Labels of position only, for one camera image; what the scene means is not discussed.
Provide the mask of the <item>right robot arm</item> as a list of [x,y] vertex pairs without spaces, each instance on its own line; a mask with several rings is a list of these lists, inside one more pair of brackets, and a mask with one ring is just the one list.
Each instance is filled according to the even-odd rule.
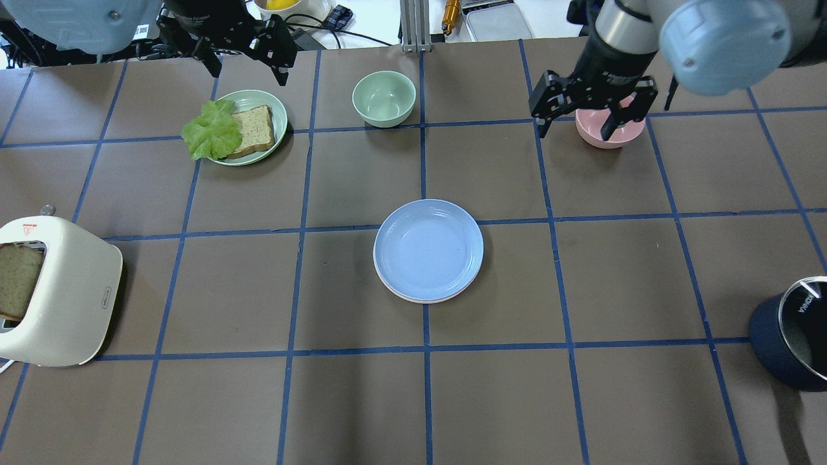
[[824,1],[571,1],[567,21],[587,29],[569,76],[545,71],[529,97],[538,135],[576,110],[605,110],[600,136],[639,123],[658,96],[656,54],[680,87],[700,96],[749,88],[778,68],[825,62]]

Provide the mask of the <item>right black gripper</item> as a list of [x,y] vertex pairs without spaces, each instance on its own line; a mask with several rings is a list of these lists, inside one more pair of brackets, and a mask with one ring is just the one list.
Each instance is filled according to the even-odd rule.
[[589,36],[570,76],[546,70],[534,87],[529,110],[538,138],[546,138],[556,118],[576,109],[608,109],[600,127],[602,141],[637,138],[637,123],[658,96],[658,85],[645,74],[655,55],[621,51],[599,36]]

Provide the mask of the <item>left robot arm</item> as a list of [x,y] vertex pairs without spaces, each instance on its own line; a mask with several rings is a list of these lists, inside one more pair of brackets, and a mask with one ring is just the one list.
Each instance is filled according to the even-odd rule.
[[298,53],[280,15],[254,18],[243,1],[3,1],[2,12],[57,47],[96,56],[127,49],[151,18],[163,44],[214,78],[222,70],[216,51],[224,49],[268,66],[283,86]]

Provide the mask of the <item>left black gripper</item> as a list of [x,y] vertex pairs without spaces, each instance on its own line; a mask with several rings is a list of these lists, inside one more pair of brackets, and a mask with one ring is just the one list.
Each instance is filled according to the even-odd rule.
[[230,50],[268,65],[284,87],[298,54],[283,18],[257,19],[244,1],[163,1],[156,26],[164,45],[201,62],[213,78],[222,70],[216,50]]

